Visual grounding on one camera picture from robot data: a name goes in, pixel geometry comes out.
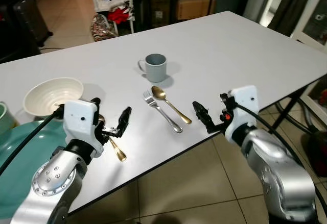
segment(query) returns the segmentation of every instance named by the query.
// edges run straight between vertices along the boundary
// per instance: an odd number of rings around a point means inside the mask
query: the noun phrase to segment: gold spoon
[[[178,115],[182,118],[182,120],[185,123],[192,123],[192,120],[190,120],[189,118],[187,118],[184,114],[182,114],[177,108],[175,108],[167,99],[166,99],[166,93],[159,87],[157,86],[152,86],[151,87],[153,96],[155,98],[157,98],[158,100],[164,100],[169,106],[172,107],[172,109],[175,110],[176,113],[178,113]]]
[[[106,120],[104,119],[104,117],[101,114],[99,114],[99,120],[103,121],[104,124],[106,123]],[[111,142],[113,150],[115,151],[118,159],[122,162],[125,161],[127,157],[124,154],[124,152],[117,146],[117,144],[110,138],[110,136],[108,136],[108,137],[109,137],[109,141]]]

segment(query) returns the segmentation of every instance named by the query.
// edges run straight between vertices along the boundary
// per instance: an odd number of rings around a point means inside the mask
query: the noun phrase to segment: black suitcase
[[[38,44],[44,46],[45,40],[52,36],[34,0],[20,0],[13,6],[22,29],[31,33]]]

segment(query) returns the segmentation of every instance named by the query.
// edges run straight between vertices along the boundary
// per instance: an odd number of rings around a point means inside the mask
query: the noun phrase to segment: silver fork
[[[174,128],[174,130],[177,133],[181,133],[183,131],[183,129],[178,124],[176,124],[172,119],[170,119],[168,115],[166,115],[166,113],[161,109],[161,107],[158,106],[157,102],[153,99],[151,93],[148,90],[143,93],[143,97],[150,107],[155,108],[156,110],[158,110],[159,113],[163,115],[163,117],[165,117],[165,119],[168,121],[168,123]]]

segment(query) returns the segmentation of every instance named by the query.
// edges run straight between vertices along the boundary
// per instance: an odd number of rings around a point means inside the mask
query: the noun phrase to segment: table leg
[[[277,129],[277,127],[281,124],[283,119],[288,115],[290,110],[293,108],[294,104],[297,102],[297,100],[302,96],[303,92],[306,90],[307,86],[304,86],[297,91],[293,92],[289,97],[291,98],[290,102],[287,104],[286,108],[283,110],[283,112],[279,115],[279,117],[276,119],[275,123],[272,125],[274,129]]]

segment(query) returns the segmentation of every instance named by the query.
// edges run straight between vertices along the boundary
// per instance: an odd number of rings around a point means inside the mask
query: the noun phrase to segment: red cloth
[[[123,13],[126,9],[121,10],[120,8],[115,9],[113,12],[108,13],[108,19],[114,21],[119,24],[122,21],[126,21],[128,18],[128,12]]]

